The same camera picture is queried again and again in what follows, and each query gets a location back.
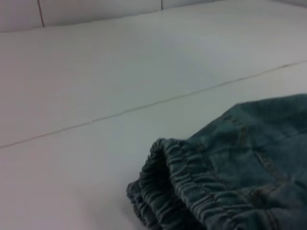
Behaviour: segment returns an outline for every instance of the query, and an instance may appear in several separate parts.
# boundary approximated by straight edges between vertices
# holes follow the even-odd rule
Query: white surface
[[[276,0],[280,2],[284,2],[287,4],[293,4],[296,6],[302,6],[302,7],[307,7],[307,1],[306,0]]]
[[[163,0],[163,9],[169,9],[172,7],[186,6],[186,5],[199,4],[211,1],[215,0]]]
[[[41,27],[36,0],[1,0],[0,32]]]
[[[227,0],[0,34],[0,146],[307,60],[306,20]]]
[[[307,92],[306,14],[229,0],[0,34],[0,229],[139,230],[126,198],[151,144],[238,102]]]
[[[91,22],[159,11],[161,0],[41,0],[46,25]]]
[[[0,228],[142,229],[125,189],[157,138],[187,138],[238,102],[306,93],[306,72],[287,67],[1,149]]]

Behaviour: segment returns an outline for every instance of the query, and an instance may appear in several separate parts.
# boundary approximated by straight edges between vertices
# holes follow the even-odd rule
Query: denim fabric
[[[307,228],[307,95],[238,104],[150,152],[127,193],[151,230]]]

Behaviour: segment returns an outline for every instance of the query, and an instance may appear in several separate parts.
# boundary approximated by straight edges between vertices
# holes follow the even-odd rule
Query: grout line
[[[151,106],[154,106],[154,105],[157,105],[157,104],[166,103],[166,102],[169,102],[169,101],[172,101],[172,100],[176,100],[176,99],[180,99],[180,98],[183,98],[183,97],[186,97],[186,96],[195,95],[195,94],[207,91],[207,90],[212,90],[212,89],[218,88],[220,86],[228,85],[228,84],[231,84],[231,83],[236,83],[236,82],[239,82],[239,81],[249,80],[249,79],[252,79],[254,77],[260,77],[261,75],[266,74],[266,73],[274,72],[274,71],[279,70],[279,69],[284,69],[286,67],[296,66],[296,65],[299,65],[299,64],[303,64],[303,63],[307,63],[307,60],[298,61],[298,62],[294,62],[294,63],[291,63],[291,64],[286,64],[286,65],[282,65],[282,66],[279,66],[279,67],[276,67],[276,68],[273,68],[273,69],[270,69],[270,70],[266,70],[266,71],[263,71],[263,72],[260,72],[260,73],[257,73],[257,74],[253,74],[253,75],[244,77],[244,78],[226,81],[226,82],[223,82],[221,84],[217,84],[215,86],[211,86],[209,88],[205,88],[205,89],[201,89],[201,90],[196,90],[196,91],[193,91],[193,92],[190,92],[190,93],[186,93],[184,95],[171,97],[171,98],[168,98],[168,99],[165,99],[165,100],[161,100],[161,101],[158,101],[158,102],[154,102],[154,103],[151,103],[151,104],[142,105],[142,106],[139,106],[139,107],[136,107],[136,108],[133,108],[133,109],[128,109],[128,110],[125,110],[125,111],[117,113],[117,114],[101,117],[101,118],[95,119],[95,120],[93,120],[91,122],[82,123],[82,124],[75,125],[75,126],[70,126],[70,127],[63,128],[63,129],[60,129],[60,130],[57,130],[57,131],[54,131],[54,132],[42,134],[42,135],[35,136],[35,137],[32,137],[32,138],[28,138],[28,139],[24,139],[24,140],[21,140],[21,141],[17,141],[17,142],[11,143],[11,144],[3,145],[3,146],[0,146],[0,149],[4,149],[4,148],[7,148],[7,147],[11,147],[11,146],[14,146],[14,145],[25,143],[25,142],[28,142],[28,141],[31,141],[31,140],[34,140],[34,139],[37,139],[37,138],[42,138],[42,137],[46,137],[46,136],[53,135],[53,134],[56,134],[56,133],[60,133],[60,132],[66,131],[66,130],[70,130],[70,129],[86,126],[86,125],[92,124],[94,122],[106,120],[106,119],[109,119],[109,118],[112,118],[112,117],[121,116],[123,114],[134,112],[134,111],[137,111],[137,110],[140,110],[140,109],[144,109],[144,108],[148,108],[148,107],[151,107]]]
[[[39,9],[40,21],[41,21],[41,23],[42,23],[42,26],[45,27],[44,18],[43,18],[43,13],[42,13],[42,7],[41,7],[41,5],[40,5],[40,0],[37,0],[37,5],[38,5],[38,9]]]

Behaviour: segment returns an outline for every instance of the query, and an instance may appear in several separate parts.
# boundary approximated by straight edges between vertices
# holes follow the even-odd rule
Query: stitching
[[[276,143],[284,141],[284,140],[286,140],[288,138],[296,137],[296,136],[299,136],[299,135],[305,134],[305,133],[307,133],[307,128],[301,130],[301,132],[293,133],[293,134],[290,134],[290,135],[288,135],[288,136],[286,136],[284,138],[281,138],[279,140],[276,140],[276,141],[273,141],[273,142],[270,142],[270,143],[265,143],[263,145],[259,145],[259,146],[256,146],[256,147],[241,147],[241,148],[238,148],[238,147],[228,147],[228,148],[225,148],[225,149],[219,149],[219,150],[213,151],[210,154],[222,153],[222,152],[230,151],[230,150],[255,150],[255,149],[258,149],[258,148],[261,148],[261,147],[265,147],[265,146],[268,146],[268,145],[276,144]]]
[[[279,229],[280,229],[280,225],[279,225],[278,219],[274,216],[274,214],[273,214],[272,212],[270,212],[270,214],[272,215],[272,218],[273,218],[273,220],[274,220],[276,229],[279,230]]]
[[[273,230],[278,230],[279,228],[278,228],[278,225],[277,225],[277,222],[276,222],[276,218],[274,217],[272,212],[270,212],[269,210],[266,210],[265,213],[269,217],[271,228]]]
[[[264,214],[265,214],[265,216],[267,217],[267,219],[269,220],[270,229],[274,230],[274,227],[273,227],[273,220],[272,220],[271,215],[270,215],[266,210],[264,211]]]
[[[296,112],[294,112],[294,113],[291,113],[291,114],[287,114],[287,115],[284,115],[284,116],[280,116],[280,117],[278,117],[278,118],[271,118],[271,119],[265,119],[265,120],[263,120],[263,122],[265,123],[265,124],[267,124],[267,123],[270,123],[270,122],[274,122],[274,123],[280,123],[280,121],[283,121],[283,120],[285,120],[285,119],[287,119],[287,118],[290,118],[290,117],[294,117],[294,116],[296,116],[296,115],[301,115],[301,114],[306,114],[307,113],[307,109],[302,109],[302,110],[299,110],[299,111],[296,111]]]
[[[281,185],[282,184],[268,184],[268,185],[265,185],[264,187],[255,188],[249,193],[248,199],[251,200],[252,203],[254,203],[254,206],[256,206],[259,196],[263,195],[262,196],[262,200],[263,200],[262,206],[265,206],[268,201],[268,197],[271,195],[271,193],[274,192]]]
[[[285,182],[285,177],[275,168],[273,163],[262,153],[257,150],[253,151],[256,158],[259,160],[260,164],[264,169],[278,182]]]
[[[239,138],[237,141],[237,145],[243,146],[246,141],[247,126],[243,122],[234,118],[231,115],[227,115],[223,120],[229,121],[232,124],[234,124],[237,128],[239,128]]]
[[[183,160],[185,161],[185,171],[188,173],[188,175],[189,175],[189,179],[193,182],[193,184],[195,185],[195,186],[197,186],[198,188],[200,188],[201,189],[201,191],[203,191],[208,197],[210,197],[211,198],[211,200],[216,204],[216,206],[217,207],[219,207],[228,217],[228,220],[231,222],[234,222],[236,225],[238,224],[235,220],[233,220],[233,214],[232,213],[230,213],[227,209],[225,209],[216,199],[215,199],[215,197],[210,193],[210,192],[208,192],[207,190],[206,190],[206,188],[204,188],[204,187],[202,187],[202,186],[199,186],[195,181],[194,181],[194,178],[192,177],[192,175],[191,175],[191,173],[190,173],[190,171],[188,170],[188,166],[189,166],[189,162],[188,162],[188,159],[187,159],[187,157],[186,157],[186,153],[187,153],[187,151],[184,151],[182,148],[180,148],[181,149],[181,152],[183,153],[182,154],[182,158],[183,158]]]
[[[225,187],[225,190],[235,193],[238,197],[241,197],[243,200],[245,200],[247,205],[251,205],[251,208],[254,208],[253,204],[248,202],[247,198],[242,193],[240,193],[239,189],[231,188],[230,186],[228,186],[226,181],[222,180],[215,173],[212,172],[213,167],[212,167],[210,160],[208,159],[207,155],[205,154],[205,149],[203,148],[203,146],[200,142],[198,142],[198,143],[199,143],[201,148],[200,148],[199,151],[197,151],[197,153],[201,155],[201,159],[204,162],[204,165],[208,165],[208,173],[210,174],[210,176],[212,176],[215,180],[217,180],[220,184],[222,184]]]

